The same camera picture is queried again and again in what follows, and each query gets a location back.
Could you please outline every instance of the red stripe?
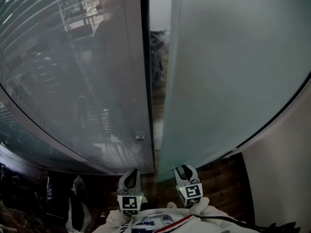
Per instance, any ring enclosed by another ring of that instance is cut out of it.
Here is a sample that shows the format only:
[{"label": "red stripe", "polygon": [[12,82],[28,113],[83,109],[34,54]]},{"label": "red stripe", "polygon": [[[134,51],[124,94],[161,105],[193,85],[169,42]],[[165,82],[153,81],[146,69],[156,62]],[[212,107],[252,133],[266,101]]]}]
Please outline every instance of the red stripe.
[{"label": "red stripe", "polygon": [[177,224],[180,224],[181,222],[183,222],[183,221],[189,219],[189,218],[192,217],[192,216],[193,216],[193,215],[191,214],[191,215],[189,215],[189,216],[187,216],[187,217],[184,217],[184,218],[180,219],[179,221],[177,221],[177,222],[175,222],[175,223],[172,223],[172,224],[167,225],[167,226],[165,226],[165,227],[163,227],[163,228],[161,228],[161,229],[156,230],[154,233],[158,233],[158,232],[161,232],[161,231],[165,231],[165,230],[167,230],[167,229],[169,229],[169,228],[172,228],[172,227],[176,226]]}]

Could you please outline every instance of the wooden floor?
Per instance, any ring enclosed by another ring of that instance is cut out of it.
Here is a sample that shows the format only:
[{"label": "wooden floor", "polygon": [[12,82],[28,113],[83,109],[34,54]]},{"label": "wooden floor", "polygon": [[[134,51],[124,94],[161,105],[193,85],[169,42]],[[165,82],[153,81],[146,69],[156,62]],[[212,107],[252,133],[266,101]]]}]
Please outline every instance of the wooden floor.
[{"label": "wooden floor", "polygon": [[[167,74],[167,55],[163,58],[164,78]],[[155,138],[155,165],[159,160],[159,150],[162,138],[165,79],[153,92],[153,116]],[[0,162],[19,173],[27,185],[40,196],[46,196],[47,170],[42,170],[29,165],[14,155],[0,153]],[[216,160],[198,170],[199,178],[203,185],[204,196],[210,199],[210,205],[228,213],[230,216],[253,223],[254,210],[250,186],[244,161],[241,154],[230,159]],[[63,179],[72,182],[76,175],[61,174]],[[118,209],[117,188],[120,176],[91,176],[81,175],[89,197],[89,209],[92,222],[87,231],[91,232],[99,225],[105,223],[105,217],[110,210]],[[141,187],[148,202],[158,208],[166,207],[169,201],[173,201],[178,207],[182,204],[177,196],[173,179],[158,183],[155,174],[141,175]],[[18,232],[45,232],[41,226],[33,226],[35,218],[24,213],[5,208],[0,203],[0,224],[17,228]],[[52,227],[50,232],[66,232],[64,229]]]}]

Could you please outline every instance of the white fabric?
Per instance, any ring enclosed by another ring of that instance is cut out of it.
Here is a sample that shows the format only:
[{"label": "white fabric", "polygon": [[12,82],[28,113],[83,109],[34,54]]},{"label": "white fabric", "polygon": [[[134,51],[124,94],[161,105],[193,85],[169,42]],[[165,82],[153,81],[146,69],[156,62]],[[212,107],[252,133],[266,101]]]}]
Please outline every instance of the white fabric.
[{"label": "white fabric", "polygon": [[190,209],[152,209],[137,216],[124,216],[120,211],[110,211],[106,223],[93,233],[131,233],[131,232],[176,232],[176,233],[255,233],[234,223],[219,219],[200,219],[200,216],[226,216],[226,213],[209,206],[209,199],[202,198],[200,203]]}]

